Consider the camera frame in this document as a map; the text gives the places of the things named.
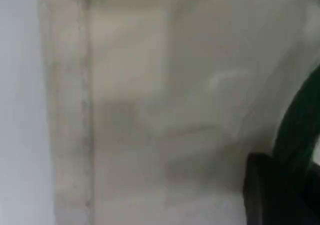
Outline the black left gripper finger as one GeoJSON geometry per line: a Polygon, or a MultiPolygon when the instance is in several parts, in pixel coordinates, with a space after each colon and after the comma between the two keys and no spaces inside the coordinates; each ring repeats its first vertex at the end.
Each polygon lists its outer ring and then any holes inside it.
{"type": "Polygon", "coordinates": [[[242,194],[248,225],[320,223],[320,167],[315,163],[304,189],[297,191],[269,155],[250,153],[242,194]]]}

